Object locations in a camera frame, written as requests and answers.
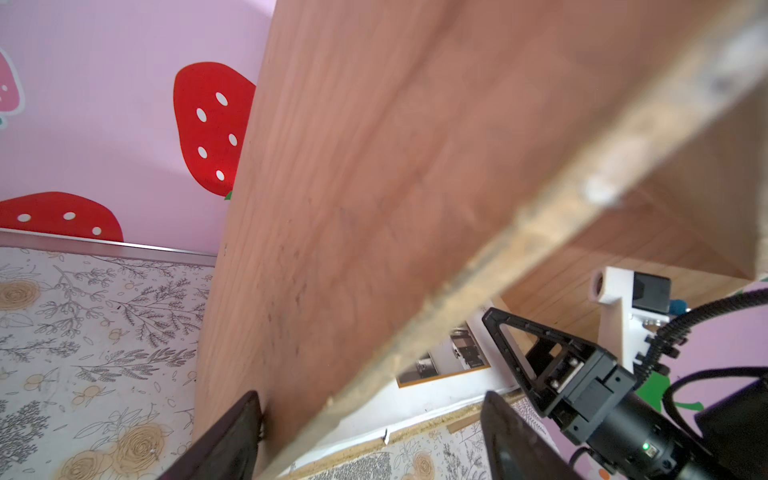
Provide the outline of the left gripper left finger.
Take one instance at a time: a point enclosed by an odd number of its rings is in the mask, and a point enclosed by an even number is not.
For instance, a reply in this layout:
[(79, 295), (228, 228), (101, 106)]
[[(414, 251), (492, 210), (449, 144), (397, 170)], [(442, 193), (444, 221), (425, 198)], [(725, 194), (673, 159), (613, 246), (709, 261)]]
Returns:
[(251, 479), (262, 439), (258, 393), (245, 393), (159, 480)]

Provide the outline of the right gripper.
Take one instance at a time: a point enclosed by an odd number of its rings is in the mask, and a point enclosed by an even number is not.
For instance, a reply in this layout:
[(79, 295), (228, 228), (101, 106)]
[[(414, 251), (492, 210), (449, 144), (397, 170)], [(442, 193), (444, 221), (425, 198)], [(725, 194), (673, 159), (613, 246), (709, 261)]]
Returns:
[(482, 323), (537, 412), (585, 443), (635, 386), (607, 350), (497, 308)]

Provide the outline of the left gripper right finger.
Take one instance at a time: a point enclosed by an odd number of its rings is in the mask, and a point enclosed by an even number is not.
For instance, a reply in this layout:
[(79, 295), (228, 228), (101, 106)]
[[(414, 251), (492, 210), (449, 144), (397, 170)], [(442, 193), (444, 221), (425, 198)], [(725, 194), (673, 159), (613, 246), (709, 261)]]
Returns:
[(480, 423), (491, 479), (581, 478), (498, 393), (486, 393)]

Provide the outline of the white hardcover book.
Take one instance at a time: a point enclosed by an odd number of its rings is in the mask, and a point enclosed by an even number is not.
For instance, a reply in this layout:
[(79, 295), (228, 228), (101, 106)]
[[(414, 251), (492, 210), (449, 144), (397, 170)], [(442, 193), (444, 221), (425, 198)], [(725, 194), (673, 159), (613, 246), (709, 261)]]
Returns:
[(328, 463), (386, 447), (450, 415), (465, 413), (488, 391), (515, 391), (517, 382), (482, 324), (491, 307), (508, 308), (498, 296), (487, 301), (449, 337), (343, 418), (281, 477), (309, 476)]

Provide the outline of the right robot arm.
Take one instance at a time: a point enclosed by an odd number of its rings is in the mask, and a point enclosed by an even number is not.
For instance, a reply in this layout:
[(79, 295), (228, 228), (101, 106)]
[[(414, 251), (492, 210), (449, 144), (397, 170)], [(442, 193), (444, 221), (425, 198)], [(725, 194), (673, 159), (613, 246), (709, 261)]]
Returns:
[[(491, 308), (482, 322), (537, 414), (580, 454), (628, 479), (764, 479), (767, 369), (703, 370), (674, 382), (662, 411), (638, 395), (639, 380), (595, 343)], [(687, 385), (720, 378), (750, 384), (698, 412), (696, 430), (674, 402)]]

